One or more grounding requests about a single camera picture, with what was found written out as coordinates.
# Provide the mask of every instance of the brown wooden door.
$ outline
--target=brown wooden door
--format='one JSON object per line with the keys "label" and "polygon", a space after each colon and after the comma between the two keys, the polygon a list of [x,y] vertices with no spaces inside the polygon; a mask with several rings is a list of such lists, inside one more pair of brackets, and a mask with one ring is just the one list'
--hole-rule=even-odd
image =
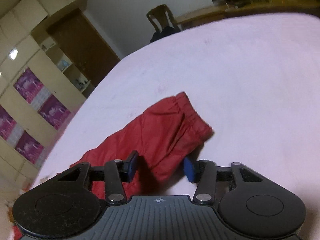
{"label": "brown wooden door", "polygon": [[120,61],[80,10],[56,22],[47,32],[94,86]]}

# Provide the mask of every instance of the chair backrest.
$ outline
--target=chair backrest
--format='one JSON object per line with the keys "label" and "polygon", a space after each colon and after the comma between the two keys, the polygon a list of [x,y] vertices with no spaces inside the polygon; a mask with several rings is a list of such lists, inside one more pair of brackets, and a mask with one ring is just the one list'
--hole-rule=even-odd
{"label": "chair backrest", "polygon": [[164,27],[166,26],[170,26],[170,23],[169,23],[169,20],[170,20],[173,28],[176,30],[179,30],[176,24],[176,21],[173,18],[172,12],[170,11],[169,7],[165,4],[159,5],[156,8],[153,8],[152,10],[150,10],[147,13],[147,18],[155,28],[156,32],[160,32],[160,29],[153,19],[156,19],[160,23],[162,29],[164,29]]}

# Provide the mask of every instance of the chair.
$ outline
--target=chair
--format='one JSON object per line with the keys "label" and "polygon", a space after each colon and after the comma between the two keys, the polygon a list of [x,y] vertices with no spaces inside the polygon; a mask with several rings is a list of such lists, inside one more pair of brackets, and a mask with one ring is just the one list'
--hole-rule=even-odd
{"label": "chair", "polygon": [[[159,5],[156,8],[150,10],[147,13],[147,18],[156,30],[156,32],[152,36],[150,43],[157,41],[163,37],[169,36],[171,34],[180,32],[180,29],[173,18],[172,12],[165,4]],[[159,29],[158,25],[154,22],[154,19],[156,19],[159,22],[161,30]]]}

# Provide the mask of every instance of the red sleeve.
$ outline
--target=red sleeve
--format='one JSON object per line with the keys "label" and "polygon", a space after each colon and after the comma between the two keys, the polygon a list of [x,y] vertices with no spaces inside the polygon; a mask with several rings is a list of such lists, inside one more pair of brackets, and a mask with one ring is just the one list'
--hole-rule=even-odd
{"label": "red sleeve", "polygon": [[[86,152],[77,163],[103,166],[110,160],[125,160],[137,150],[138,170],[131,183],[123,184],[129,198],[156,190],[169,179],[183,158],[212,134],[212,128],[198,116],[182,92],[149,107],[96,149]],[[94,182],[92,192],[104,199],[104,183]]]}

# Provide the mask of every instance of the white tablecloth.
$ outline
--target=white tablecloth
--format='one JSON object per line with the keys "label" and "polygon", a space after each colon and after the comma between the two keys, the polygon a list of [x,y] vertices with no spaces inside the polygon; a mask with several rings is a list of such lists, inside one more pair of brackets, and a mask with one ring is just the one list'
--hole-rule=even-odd
{"label": "white tablecloth", "polygon": [[[320,239],[320,20],[268,14],[213,22],[123,59],[81,107],[35,185],[158,100],[185,91],[215,130],[201,159],[241,162],[298,195]],[[186,178],[167,193],[193,196]]]}

